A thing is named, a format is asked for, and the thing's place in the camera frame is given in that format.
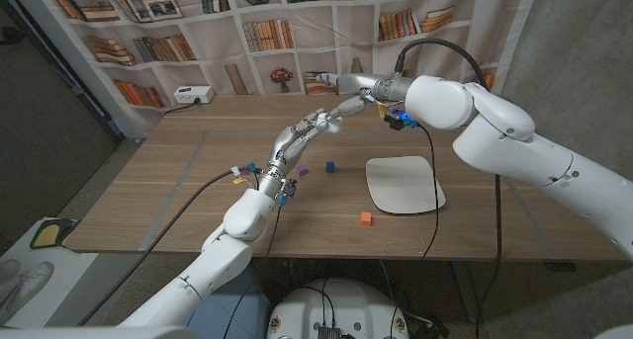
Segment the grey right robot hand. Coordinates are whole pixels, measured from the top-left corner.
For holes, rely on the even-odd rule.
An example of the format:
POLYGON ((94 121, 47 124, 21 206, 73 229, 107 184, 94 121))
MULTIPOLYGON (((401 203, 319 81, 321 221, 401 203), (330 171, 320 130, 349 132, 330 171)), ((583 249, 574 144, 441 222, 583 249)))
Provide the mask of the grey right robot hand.
POLYGON ((413 83, 411 78, 402 76, 386 77, 377 74, 350 73, 337 75, 321 73, 318 82, 335 86, 339 93, 353 95, 329 112, 333 119, 349 117, 361 113, 367 104, 396 105, 403 102, 413 83))

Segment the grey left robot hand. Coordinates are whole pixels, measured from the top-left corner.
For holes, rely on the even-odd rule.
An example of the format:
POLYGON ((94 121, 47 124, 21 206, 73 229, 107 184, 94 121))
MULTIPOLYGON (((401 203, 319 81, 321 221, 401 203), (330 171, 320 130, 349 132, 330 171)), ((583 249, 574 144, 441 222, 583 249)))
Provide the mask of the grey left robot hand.
POLYGON ((320 108, 295 125, 284 128, 273 143, 267 169, 260 179, 258 191, 275 199, 308 145, 322 133, 339 132, 341 124, 342 118, 333 119, 329 112, 320 108))

